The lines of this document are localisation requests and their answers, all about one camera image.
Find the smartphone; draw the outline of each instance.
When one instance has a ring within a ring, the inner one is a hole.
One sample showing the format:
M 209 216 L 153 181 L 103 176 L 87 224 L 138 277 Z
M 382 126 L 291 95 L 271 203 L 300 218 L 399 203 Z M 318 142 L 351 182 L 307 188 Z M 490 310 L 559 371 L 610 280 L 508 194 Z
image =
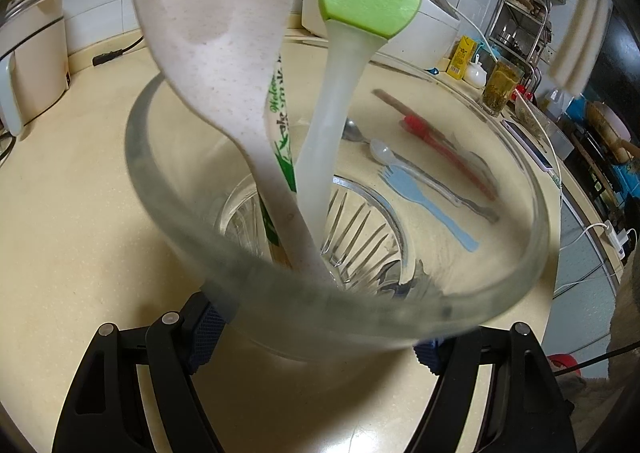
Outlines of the smartphone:
M 538 149 L 538 147 L 525 135 L 525 133 L 520 129 L 520 127 L 514 123 L 513 121 L 508 121 L 503 119 L 501 121 L 502 126 L 504 126 L 507 131 L 518 141 L 522 147 L 529 154 L 531 159 L 533 159 L 540 169 L 543 172 L 550 172 L 553 170 L 553 166 L 547 160 L 547 158 L 543 155 L 542 152 Z

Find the power strip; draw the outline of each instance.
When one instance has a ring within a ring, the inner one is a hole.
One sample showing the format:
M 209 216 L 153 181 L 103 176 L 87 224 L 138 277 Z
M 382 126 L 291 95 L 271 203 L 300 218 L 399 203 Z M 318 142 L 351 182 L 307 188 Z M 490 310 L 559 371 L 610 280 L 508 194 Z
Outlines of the power strip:
M 626 241 L 629 239 L 629 236 L 626 234 L 626 231 L 624 229 L 622 229 L 620 233 L 616 234 L 616 230 L 613 229 L 613 225 L 611 224 L 610 220 L 607 220 L 605 224 L 607 227 L 605 228 L 604 232 L 606 233 L 609 242 L 618 253 L 620 259 L 624 258 L 625 250 L 622 248 L 622 245 L 626 243 Z

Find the yellow box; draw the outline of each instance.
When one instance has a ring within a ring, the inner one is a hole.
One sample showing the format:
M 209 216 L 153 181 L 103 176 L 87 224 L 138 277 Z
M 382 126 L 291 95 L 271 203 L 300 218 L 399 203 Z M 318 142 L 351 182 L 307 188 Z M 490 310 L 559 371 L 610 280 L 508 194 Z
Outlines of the yellow box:
M 465 75 L 466 66 L 471 61 L 471 57 L 476 51 L 476 42 L 468 36 L 460 39 L 456 53 L 451 58 L 447 67 L 447 74 L 455 79 L 462 79 Z

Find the red handle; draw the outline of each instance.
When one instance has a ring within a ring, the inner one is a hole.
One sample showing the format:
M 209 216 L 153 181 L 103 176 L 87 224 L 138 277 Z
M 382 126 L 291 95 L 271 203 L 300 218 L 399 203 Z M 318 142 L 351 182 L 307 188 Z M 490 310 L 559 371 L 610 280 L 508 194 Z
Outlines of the red handle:
M 406 116 L 404 118 L 406 126 L 409 131 L 425 143 L 431 146 L 436 152 L 441 154 L 445 159 L 449 160 L 457 170 L 460 171 L 466 178 L 468 178 L 478 189 L 489 199 L 495 200 L 496 193 L 492 191 L 484 182 L 482 182 L 478 176 L 472 172 L 469 167 L 460 159 L 458 154 L 452 152 L 447 146 L 444 146 L 440 141 L 434 137 L 433 128 L 428 122 L 424 122 L 417 116 Z

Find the black cable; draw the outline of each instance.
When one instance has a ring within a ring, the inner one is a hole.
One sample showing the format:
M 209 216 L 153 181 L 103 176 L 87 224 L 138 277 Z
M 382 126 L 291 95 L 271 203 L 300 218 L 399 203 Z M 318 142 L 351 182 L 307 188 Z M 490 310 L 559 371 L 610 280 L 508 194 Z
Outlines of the black cable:
M 12 149 L 14 149 L 14 146 L 15 146 L 14 136 L 12 136 L 9 132 L 0 134 L 0 141 L 2 141 L 3 139 L 9 139 L 9 138 L 11 138 L 11 141 L 9 142 L 9 146 L 6 147 L 6 150 L 0 153 L 0 162 L 2 162 L 2 159 L 4 159 L 4 157 L 8 156 L 11 153 Z
M 142 40 L 144 39 L 144 36 L 140 36 L 135 42 L 133 42 L 131 45 L 129 45 L 126 48 L 121 49 L 122 52 L 126 52 L 129 49 L 134 48 L 137 44 L 139 44 L 140 42 L 142 42 Z
M 610 359 L 611 357 L 620 356 L 622 354 L 625 354 L 637 348 L 640 348 L 640 341 L 636 341 L 635 343 L 631 343 L 630 345 L 619 348 L 617 350 L 612 350 L 610 352 L 607 352 L 606 354 L 602 354 L 601 356 L 594 357 L 593 359 L 589 359 L 588 361 L 580 363 L 575 367 L 565 368 L 564 370 L 558 370 L 558 372 L 554 372 L 554 375 L 557 377 L 558 375 L 564 375 L 565 373 L 575 372 L 575 370 L 579 370 L 584 367 L 589 367 L 591 365 L 604 361 L 605 359 Z
M 118 50 L 112 50 L 111 52 L 105 52 L 103 54 L 99 54 L 98 56 L 94 56 L 94 59 L 92 60 L 92 63 L 94 64 L 94 67 L 97 67 L 98 65 L 102 65 L 103 63 L 107 63 L 108 61 L 111 61 L 112 59 L 115 59 L 115 58 L 118 58 L 119 56 L 122 56 L 126 51 L 134 48 L 137 44 L 142 42 L 143 38 L 144 38 L 144 36 L 140 36 L 139 39 L 137 39 L 135 42 L 133 42 L 128 47 L 120 48 Z

